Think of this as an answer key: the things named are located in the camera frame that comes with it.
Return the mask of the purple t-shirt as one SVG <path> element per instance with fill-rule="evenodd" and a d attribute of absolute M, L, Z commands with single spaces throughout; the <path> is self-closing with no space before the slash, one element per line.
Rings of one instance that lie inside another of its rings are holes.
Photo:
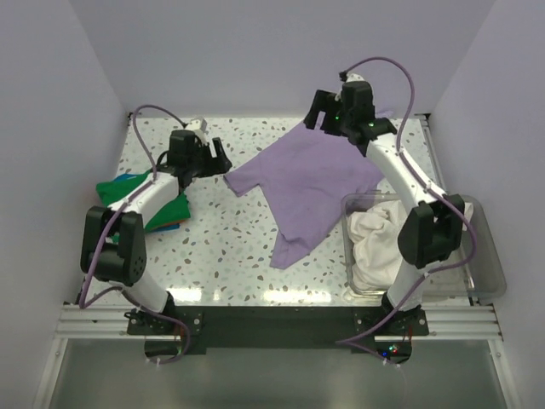
<path fill-rule="evenodd" d="M 241 197 L 259 187 L 277 224 L 270 266 L 286 269 L 310 254 L 341 217 L 341 200 L 376 189 L 383 174 L 342 136 L 298 123 L 224 181 Z"/>

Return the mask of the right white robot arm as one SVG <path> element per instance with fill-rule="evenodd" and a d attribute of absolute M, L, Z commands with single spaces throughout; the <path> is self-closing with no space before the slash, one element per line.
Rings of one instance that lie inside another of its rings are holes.
<path fill-rule="evenodd" d="M 446 268 L 445 262 L 462 241 L 465 203 L 448 195 L 401 147 L 401 130 L 376 116 L 373 91 L 364 80 L 347 81 L 340 93 L 319 89 L 303 119 L 309 129 L 344 136 L 375 164 L 399 196 L 407 217 L 397 237 L 402 262 L 383 297 L 381 328 L 397 335 L 410 323 L 407 310 L 422 302 L 422 283 L 429 274 Z"/>

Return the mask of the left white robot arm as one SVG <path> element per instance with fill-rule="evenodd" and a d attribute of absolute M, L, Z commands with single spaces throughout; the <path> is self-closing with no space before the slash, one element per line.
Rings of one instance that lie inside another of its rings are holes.
<path fill-rule="evenodd" d="M 113 284 L 139 308 L 149 310 L 147 325 L 157 334 L 175 328 L 171 295 L 146 271 L 145 227 L 166 205 L 180 199 L 197 178 L 227 173 L 232 162 L 219 137 L 206 140 L 202 130 L 174 130 L 168 150 L 123 197 L 106 207 L 93 206 L 85 217 L 80 268 L 86 274 L 79 306 L 92 279 Z"/>

